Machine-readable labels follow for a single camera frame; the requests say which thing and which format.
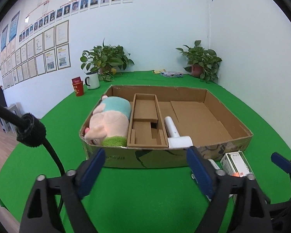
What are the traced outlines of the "green white medicine box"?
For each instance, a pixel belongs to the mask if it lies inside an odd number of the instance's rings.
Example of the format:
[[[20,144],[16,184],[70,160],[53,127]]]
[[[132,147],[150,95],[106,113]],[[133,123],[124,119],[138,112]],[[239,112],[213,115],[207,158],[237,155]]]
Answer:
[[[242,151],[225,153],[220,160],[222,169],[230,176],[245,177],[253,174],[249,162]]]

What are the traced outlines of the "white plastic device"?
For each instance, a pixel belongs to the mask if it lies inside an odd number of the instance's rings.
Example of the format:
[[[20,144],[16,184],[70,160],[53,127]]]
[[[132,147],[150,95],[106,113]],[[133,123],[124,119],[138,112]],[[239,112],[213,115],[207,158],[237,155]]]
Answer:
[[[209,162],[211,163],[211,165],[214,167],[215,170],[220,170],[220,169],[221,169],[221,168],[216,164],[216,162],[215,162],[214,160],[209,159]],[[197,181],[197,179],[195,178],[195,176],[194,176],[193,173],[191,173],[191,178],[192,178],[193,180],[196,181],[196,184],[198,184],[198,181]]]

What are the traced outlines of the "white handheld fan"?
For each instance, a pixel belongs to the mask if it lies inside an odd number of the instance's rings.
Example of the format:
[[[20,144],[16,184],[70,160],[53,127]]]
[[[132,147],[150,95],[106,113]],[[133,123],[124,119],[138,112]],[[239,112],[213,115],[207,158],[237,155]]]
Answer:
[[[180,136],[170,116],[165,117],[165,127],[168,134],[169,149],[188,148],[193,145],[190,136]]]

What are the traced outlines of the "pink pig plush toy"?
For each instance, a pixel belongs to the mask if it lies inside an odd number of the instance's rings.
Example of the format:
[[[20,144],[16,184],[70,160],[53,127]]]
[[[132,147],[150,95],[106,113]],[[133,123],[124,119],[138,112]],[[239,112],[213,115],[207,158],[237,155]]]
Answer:
[[[128,100],[103,95],[84,130],[84,140],[97,146],[126,147],[130,115]]]

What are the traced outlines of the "long narrow cardboard box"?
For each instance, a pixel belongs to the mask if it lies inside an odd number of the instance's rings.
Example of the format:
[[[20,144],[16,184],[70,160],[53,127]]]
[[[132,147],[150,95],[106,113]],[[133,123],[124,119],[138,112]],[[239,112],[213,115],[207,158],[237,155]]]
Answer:
[[[168,148],[168,138],[155,94],[134,95],[127,147],[157,150]]]

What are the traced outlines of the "grey plastic stool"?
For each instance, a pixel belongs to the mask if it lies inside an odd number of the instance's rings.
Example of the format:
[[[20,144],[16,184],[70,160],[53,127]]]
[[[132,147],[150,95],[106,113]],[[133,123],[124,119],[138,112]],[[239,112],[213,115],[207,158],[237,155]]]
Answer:
[[[8,125],[13,133],[16,133],[18,120],[22,117],[20,110],[16,104],[12,104],[9,107],[0,106],[0,120],[2,129],[8,132]]]

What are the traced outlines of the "large shallow cardboard tray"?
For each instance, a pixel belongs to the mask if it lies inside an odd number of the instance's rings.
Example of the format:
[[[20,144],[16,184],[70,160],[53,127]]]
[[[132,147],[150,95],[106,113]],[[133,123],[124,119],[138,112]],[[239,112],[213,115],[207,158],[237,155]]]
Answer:
[[[245,150],[252,132],[208,90],[112,85],[84,121],[79,137],[87,156],[106,152],[106,167],[182,167],[186,149],[205,159]]]

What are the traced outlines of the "right potted green plant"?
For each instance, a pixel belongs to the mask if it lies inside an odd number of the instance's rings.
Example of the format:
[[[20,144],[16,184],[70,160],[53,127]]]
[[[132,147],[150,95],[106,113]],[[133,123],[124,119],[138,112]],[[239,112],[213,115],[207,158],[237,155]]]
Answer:
[[[176,48],[176,50],[187,58],[187,66],[184,68],[186,72],[206,83],[217,83],[222,59],[217,56],[214,50],[202,47],[201,42],[201,40],[195,40],[193,47],[183,45],[186,50],[181,47]]]

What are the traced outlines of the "potted green plant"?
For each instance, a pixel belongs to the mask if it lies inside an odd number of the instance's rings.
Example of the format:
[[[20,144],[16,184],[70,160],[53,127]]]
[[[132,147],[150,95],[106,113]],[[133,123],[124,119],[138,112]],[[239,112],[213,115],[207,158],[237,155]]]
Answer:
[[[176,50],[187,58],[187,66],[184,68],[186,72],[206,83],[217,83],[222,59],[217,56],[214,50],[202,47],[201,42],[201,40],[195,40],[193,47],[183,45],[186,50],[181,47],[176,48]]]
[[[121,45],[94,46],[90,50],[84,50],[80,57],[81,69],[86,74],[98,74],[98,79],[104,82],[111,82],[118,70],[126,70],[134,65],[130,53],[125,52]]]

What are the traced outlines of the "red paper cup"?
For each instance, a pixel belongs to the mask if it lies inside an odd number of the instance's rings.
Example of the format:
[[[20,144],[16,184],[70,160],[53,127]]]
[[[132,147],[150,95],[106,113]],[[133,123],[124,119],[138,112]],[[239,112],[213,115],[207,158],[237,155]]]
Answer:
[[[72,86],[76,96],[82,96],[84,94],[83,80],[81,79],[81,77],[73,78]]]

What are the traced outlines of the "patterned packet on table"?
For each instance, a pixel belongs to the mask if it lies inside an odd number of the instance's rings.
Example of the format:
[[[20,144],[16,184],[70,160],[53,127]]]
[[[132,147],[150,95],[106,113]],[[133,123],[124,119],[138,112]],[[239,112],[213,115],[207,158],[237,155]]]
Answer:
[[[183,77],[183,73],[180,72],[161,72],[161,76],[167,77],[167,78],[181,78]]]

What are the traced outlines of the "yellow packet on table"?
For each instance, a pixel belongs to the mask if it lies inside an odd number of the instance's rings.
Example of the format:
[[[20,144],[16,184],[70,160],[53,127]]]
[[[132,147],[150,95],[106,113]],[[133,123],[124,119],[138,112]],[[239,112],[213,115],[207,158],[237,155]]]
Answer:
[[[152,71],[154,74],[162,74],[162,73],[165,73],[166,70],[153,70]]]

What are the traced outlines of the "left potted green plant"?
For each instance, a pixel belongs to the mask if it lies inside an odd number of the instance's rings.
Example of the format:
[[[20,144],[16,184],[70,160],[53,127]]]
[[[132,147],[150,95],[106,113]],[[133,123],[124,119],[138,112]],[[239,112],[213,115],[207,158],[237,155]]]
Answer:
[[[80,57],[81,69],[86,74],[98,74],[98,79],[104,82],[111,82],[118,70],[126,70],[134,65],[130,53],[125,52],[121,45],[94,46],[90,50],[84,50]]]

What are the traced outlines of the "staff photo row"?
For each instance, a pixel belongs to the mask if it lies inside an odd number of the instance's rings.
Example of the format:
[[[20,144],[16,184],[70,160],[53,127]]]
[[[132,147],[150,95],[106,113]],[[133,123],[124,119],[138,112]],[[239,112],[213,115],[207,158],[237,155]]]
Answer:
[[[35,34],[42,28],[47,27],[48,25],[53,24],[54,22],[65,17],[69,17],[89,9],[95,9],[97,7],[131,2],[133,2],[133,0],[70,0],[55,10],[49,10],[49,1],[46,1],[42,4],[42,7],[44,8],[42,16],[21,31],[19,35],[19,43],[24,42],[25,39]]]

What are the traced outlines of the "framed certificates on wall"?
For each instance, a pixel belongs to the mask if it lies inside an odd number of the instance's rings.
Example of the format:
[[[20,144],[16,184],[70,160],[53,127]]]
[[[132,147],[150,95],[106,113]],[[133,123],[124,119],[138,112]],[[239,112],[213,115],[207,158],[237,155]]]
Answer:
[[[69,20],[45,17],[9,39],[7,25],[0,34],[0,89],[72,68]]]

